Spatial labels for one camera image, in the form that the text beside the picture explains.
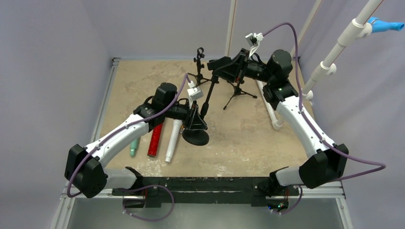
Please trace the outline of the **black tripod shockmount stand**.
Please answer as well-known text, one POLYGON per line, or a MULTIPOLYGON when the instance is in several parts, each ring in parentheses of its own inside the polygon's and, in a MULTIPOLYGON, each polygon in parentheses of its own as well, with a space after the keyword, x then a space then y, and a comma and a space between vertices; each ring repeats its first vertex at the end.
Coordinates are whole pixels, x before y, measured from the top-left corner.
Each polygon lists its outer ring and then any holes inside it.
POLYGON ((230 82, 230 81, 226 81, 226 82, 232 86, 232 88, 233 88, 233 90, 234 90, 234 93, 233 93, 233 95, 229 98, 229 100, 228 100, 228 102, 226 103, 226 105, 223 107, 223 110, 225 110, 225 109, 228 107, 230 101, 231 101, 233 98, 235 98, 235 97, 237 97, 237 96, 240 96, 240 95, 249 95, 249 96, 251 96, 252 98, 257 99, 257 95, 253 95, 253 94, 251 94, 251 93, 248 93, 248 92, 242 90, 241 87, 240 87, 240 84, 241 84, 241 83, 233 84, 233 83, 230 82))

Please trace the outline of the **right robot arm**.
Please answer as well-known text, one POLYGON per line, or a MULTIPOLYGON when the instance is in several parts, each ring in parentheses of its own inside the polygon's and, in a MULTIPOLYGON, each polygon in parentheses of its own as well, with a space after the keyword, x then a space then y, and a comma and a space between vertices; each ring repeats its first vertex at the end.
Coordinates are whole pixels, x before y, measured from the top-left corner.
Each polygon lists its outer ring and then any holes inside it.
POLYGON ((299 167, 286 167, 269 174, 266 188, 280 194, 289 185, 316 188, 337 180, 343 175, 348 148, 336 144, 315 123, 299 101, 299 94, 288 77, 293 69, 292 58, 285 50, 276 50, 264 63, 249 59, 249 51, 241 49, 234 58, 210 60, 207 68, 213 76, 232 83, 243 77, 265 82, 263 96, 281 115, 297 135, 307 154, 307 161, 299 167))

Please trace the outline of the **red glitter microphone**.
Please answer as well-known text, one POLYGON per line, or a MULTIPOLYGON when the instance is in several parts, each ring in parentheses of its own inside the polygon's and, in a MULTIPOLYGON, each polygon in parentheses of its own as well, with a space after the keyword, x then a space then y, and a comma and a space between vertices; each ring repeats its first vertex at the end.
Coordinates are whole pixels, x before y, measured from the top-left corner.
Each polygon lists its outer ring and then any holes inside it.
POLYGON ((150 144, 149 144, 148 153, 147 153, 147 156, 149 156, 149 157, 156 157, 156 155, 158 153, 162 128, 163 128, 163 123, 156 126, 152 131, 152 136, 150 139, 150 144))

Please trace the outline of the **mint green microphone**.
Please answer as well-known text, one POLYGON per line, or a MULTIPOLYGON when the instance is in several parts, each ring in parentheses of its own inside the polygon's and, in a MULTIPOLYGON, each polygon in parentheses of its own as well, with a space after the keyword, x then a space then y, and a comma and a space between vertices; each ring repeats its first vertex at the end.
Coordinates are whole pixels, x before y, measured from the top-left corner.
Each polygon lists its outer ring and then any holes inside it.
POLYGON ((139 147, 139 141, 140 141, 140 139, 137 138, 134 141, 132 141, 132 143, 130 144, 130 147, 129 147, 130 148, 130 153, 129 153, 129 155, 131 157, 135 157, 136 151, 137 151, 137 149, 139 147))

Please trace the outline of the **black tripod mic stand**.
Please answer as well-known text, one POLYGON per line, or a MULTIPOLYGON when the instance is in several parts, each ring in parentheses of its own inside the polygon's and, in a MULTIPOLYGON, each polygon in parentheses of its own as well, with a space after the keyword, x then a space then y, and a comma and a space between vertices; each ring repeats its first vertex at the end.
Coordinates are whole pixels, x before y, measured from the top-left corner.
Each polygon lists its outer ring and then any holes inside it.
POLYGON ((204 54, 204 48, 203 47, 199 47, 197 49, 197 54, 196 57, 193 59, 193 61, 196 63, 196 67, 197 67, 197 74, 192 74, 192 73, 188 73, 188 75, 193 76, 196 80, 196 86, 202 85, 206 82, 210 82, 211 79, 207 79, 204 78, 203 74, 201 73, 201 69, 203 69, 205 66, 204 64, 201 62, 201 59, 205 57, 204 54))

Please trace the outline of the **grey white microphone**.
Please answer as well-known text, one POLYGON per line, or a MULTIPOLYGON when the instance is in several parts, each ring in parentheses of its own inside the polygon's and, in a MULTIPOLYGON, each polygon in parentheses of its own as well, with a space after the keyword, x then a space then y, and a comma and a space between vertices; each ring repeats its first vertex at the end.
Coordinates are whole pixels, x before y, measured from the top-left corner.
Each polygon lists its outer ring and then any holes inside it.
POLYGON ((182 126, 182 121, 181 120, 174 120, 173 121, 170 140, 169 140, 168 148, 167 148, 166 155, 165 155, 165 162, 166 163, 170 163, 171 160, 172 160, 173 154, 175 152, 175 148, 176 148, 176 144, 177 144, 177 140, 178 140, 178 136, 179 136, 179 133, 180 133, 181 126, 182 126))

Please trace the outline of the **black round-base mic stand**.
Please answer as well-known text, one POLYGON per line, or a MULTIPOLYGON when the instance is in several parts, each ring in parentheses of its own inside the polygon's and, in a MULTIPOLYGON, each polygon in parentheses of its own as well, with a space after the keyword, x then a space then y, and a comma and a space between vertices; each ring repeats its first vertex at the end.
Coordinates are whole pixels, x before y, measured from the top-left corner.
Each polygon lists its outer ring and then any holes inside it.
MULTIPOLYGON (((216 83, 218 83, 218 77, 212 75, 211 85, 209 87, 208 94, 205 98, 205 101, 204 101, 202 107, 199 108, 199 114, 200 114, 201 118, 203 118, 203 119, 207 115, 207 112, 209 109, 209 101, 212 97, 213 89, 214 89, 216 83)), ((207 130, 193 131, 193 130, 191 130, 191 127, 190 127, 190 129, 183 130, 182 137, 189 144, 192 144, 194 146, 204 146, 204 145, 207 145, 210 140, 210 137, 206 131, 207 130)))

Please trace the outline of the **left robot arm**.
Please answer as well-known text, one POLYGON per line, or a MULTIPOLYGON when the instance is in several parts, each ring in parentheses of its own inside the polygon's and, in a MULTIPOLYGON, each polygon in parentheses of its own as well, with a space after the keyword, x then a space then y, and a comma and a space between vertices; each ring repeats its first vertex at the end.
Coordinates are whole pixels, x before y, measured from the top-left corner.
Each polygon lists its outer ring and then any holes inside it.
POLYGON ((74 194, 76 187, 80 194, 92 198, 104 189, 124 189, 130 195, 142 190, 142 175, 131 167, 106 169, 107 164, 132 141, 155 129, 166 118, 179 120, 184 130, 183 139, 195 146, 209 142, 206 122, 198 112, 197 99, 203 96, 199 87, 189 83, 188 98, 180 103, 179 91, 171 83, 162 83, 153 96, 138 106, 122 124, 104 137, 82 147, 70 148, 64 176, 69 181, 67 195, 74 194))

